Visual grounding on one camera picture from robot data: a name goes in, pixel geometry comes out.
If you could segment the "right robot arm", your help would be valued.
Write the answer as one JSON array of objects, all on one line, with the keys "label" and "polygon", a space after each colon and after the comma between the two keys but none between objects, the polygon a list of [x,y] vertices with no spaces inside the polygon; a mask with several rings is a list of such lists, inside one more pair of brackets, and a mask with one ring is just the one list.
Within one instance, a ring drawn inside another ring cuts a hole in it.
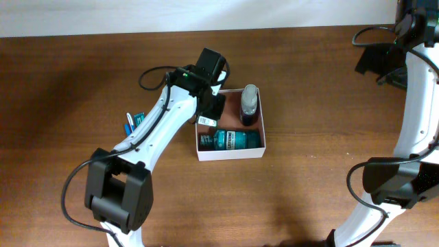
[{"label": "right robot arm", "polygon": [[353,166],[346,185],[358,202],[325,246],[376,246],[393,219],[438,196],[438,0],[400,0],[391,43],[364,48],[356,72],[406,92],[403,123],[391,157]]}]

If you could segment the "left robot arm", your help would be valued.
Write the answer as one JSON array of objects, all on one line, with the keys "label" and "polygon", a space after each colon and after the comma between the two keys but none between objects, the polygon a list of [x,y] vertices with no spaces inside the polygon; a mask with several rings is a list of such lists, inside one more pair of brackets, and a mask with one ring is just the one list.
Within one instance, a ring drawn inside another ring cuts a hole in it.
[{"label": "left robot arm", "polygon": [[152,172],[174,135],[195,115],[219,119],[230,75],[221,54],[202,50],[198,61],[168,67],[153,109],[111,151],[95,150],[89,161],[84,204],[100,222],[109,246],[142,246],[141,226],[154,201]]}]

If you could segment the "purple liquid clear bottle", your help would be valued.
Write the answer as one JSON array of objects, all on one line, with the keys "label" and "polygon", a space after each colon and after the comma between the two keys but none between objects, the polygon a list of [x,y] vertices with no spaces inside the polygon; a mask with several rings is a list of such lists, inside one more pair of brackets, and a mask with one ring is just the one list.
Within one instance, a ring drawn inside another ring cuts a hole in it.
[{"label": "purple liquid clear bottle", "polygon": [[258,88],[248,84],[241,94],[240,120],[244,126],[253,125],[258,118]]}]

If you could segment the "green white floss packet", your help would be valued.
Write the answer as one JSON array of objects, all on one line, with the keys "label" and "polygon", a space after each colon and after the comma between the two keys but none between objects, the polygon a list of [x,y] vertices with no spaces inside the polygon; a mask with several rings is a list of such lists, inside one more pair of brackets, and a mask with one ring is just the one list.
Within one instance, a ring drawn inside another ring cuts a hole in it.
[{"label": "green white floss packet", "polygon": [[217,121],[214,119],[210,119],[208,117],[199,116],[198,117],[198,124],[215,128],[217,126]]}]

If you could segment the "teal mouthwash bottle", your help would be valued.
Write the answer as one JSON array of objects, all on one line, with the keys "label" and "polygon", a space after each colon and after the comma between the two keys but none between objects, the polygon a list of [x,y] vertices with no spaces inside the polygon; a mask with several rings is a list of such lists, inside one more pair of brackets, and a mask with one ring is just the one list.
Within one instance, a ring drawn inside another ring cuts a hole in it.
[{"label": "teal mouthwash bottle", "polygon": [[214,134],[202,134],[199,145],[204,150],[229,151],[261,147],[258,131],[234,131],[218,129]]}]

